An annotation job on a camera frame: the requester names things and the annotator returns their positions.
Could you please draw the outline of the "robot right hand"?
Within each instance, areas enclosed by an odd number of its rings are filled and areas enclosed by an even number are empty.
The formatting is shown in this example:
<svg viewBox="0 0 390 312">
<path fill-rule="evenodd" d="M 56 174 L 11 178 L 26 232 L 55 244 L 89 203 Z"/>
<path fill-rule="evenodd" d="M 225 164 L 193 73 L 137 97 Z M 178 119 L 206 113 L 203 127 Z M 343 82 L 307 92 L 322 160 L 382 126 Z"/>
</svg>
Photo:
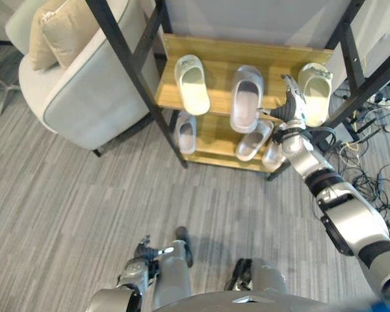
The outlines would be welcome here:
<svg viewBox="0 0 390 312">
<path fill-rule="evenodd" d="M 299 120 L 305 123 L 306 100 L 298 83 L 288 74 L 281 75 L 281 78 L 286 84 L 285 104 L 275 109 L 264 109 L 259 107 L 257 108 L 257 111 L 278 118 L 286 123 L 291 120 Z"/>
</svg>

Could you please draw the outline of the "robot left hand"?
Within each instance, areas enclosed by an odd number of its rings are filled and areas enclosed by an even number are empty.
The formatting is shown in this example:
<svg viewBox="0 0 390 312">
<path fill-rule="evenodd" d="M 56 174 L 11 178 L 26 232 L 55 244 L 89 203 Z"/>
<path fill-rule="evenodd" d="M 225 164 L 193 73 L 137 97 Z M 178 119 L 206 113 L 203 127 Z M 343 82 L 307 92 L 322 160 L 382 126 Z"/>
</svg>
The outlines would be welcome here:
<svg viewBox="0 0 390 312">
<path fill-rule="evenodd" d="M 137 244 L 134 251 L 134 258 L 143 259 L 146 261 L 153 261 L 155 258 L 164 254 L 170 254 L 174 251 L 174 247 L 165 247 L 161 249 L 152 248 L 149 246 L 150 235 L 145 235 Z"/>
</svg>

